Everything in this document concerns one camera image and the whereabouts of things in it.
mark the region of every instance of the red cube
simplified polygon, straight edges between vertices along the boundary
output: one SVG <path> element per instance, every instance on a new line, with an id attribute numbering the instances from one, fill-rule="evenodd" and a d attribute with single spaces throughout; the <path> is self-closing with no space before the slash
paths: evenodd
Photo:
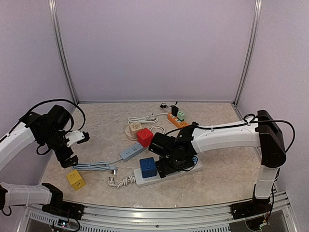
<path id="1" fill-rule="evenodd" d="M 148 147 L 151 140 L 154 137 L 154 134 L 148 130 L 148 128 L 142 129 L 141 131 L 137 132 L 137 141 L 143 146 Z"/>

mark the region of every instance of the wall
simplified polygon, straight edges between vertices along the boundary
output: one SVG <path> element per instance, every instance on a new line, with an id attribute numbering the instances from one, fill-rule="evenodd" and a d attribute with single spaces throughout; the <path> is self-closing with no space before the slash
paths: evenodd
<path id="1" fill-rule="evenodd" d="M 278 181 L 286 189 L 300 231 L 309 230 L 309 2 L 264 0 L 248 79 L 239 109 L 266 109 L 290 121 L 296 140 Z M 285 144 L 292 133 L 283 128 Z"/>
<path id="2" fill-rule="evenodd" d="M 33 105 L 70 98 L 56 49 L 48 2 L 4 0 L 0 4 L 0 137 Z M 51 105 L 41 107 L 45 113 Z M 31 145 L 0 173 L 0 181 L 38 184 L 49 155 L 36 155 Z M 0 213 L 1 231 L 13 231 L 20 212 Z"/>
<path id="3" fill-rule="evenodd" d="M 255 1 L 57 1 L 80 101 L 232 101 Z"/>

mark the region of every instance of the orange power strip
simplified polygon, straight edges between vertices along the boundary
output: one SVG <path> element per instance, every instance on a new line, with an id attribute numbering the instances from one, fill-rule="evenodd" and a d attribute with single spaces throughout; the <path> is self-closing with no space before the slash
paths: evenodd
<path id="1" fill-rule="evenodd" d="M 182 121 L 181 122 L 177 117 L 175 117 L 171 113 L 168 114 L 168 120 L 171 123 L 173 123 L 177 128 L 182 128 L 182 127 L 189 126 L 189 123 L 187 123 L 186 121 Z"/>

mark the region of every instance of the robotic arm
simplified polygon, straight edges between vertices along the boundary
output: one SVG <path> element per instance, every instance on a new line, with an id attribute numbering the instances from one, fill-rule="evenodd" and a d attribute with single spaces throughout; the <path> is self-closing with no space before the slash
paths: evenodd
<path id="1" fill-rule="evenodd" d="M 267 111 L 258 111 L 251 120 L 201 127 L 197 123 L 180 129 L 178 136 L 156 133 L 149 150 L 158 154 L 156 162 L 161 178 L 194 166 L 193 156 L 208 150 L 251 146 L 261 147 L 262 160 L 253 199 L 232 206 L 234 219 L 270 211 L 270 195 L 279 168 L 286 161 L 282 131 Z"/>
<path id="2" fill-rule="evenodd" d="M 89 134 L 80 130 L 64 131 L 64 127 L 73 118 L 62 106 L 55 105 L 47 114 L 28 112 L 5 136 L 0 139 L 0 171 L 25 147 L 37 142 L 40 148 L 47 145 L 54 150 L 57 160 L 63 168 L 78 164 L 77 156 L 71 149 L 74 143 L 89 140 Z M 0 182 L 0 209 L 11 205 L 44 204 L 43 211 L 60 216 L 70 209 L 73 214 L 82 205 L 62 201 L 62 192 L 50 184 L 38 186 L 12 185 Z"/>

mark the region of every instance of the yellow cube adapter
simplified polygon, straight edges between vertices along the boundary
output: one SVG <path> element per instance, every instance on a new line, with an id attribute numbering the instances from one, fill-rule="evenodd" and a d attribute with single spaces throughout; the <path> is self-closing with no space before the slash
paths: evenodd
<path id="1" fill-rule="evenodd" d="M 74 170 L 73 172 L 67 174 L 67 179 L 70 185 L 75 190 L 79 190 L 86 185 L 85 181 L 82 179 L 81 175 L 78 173 L 77 170 Z"/>

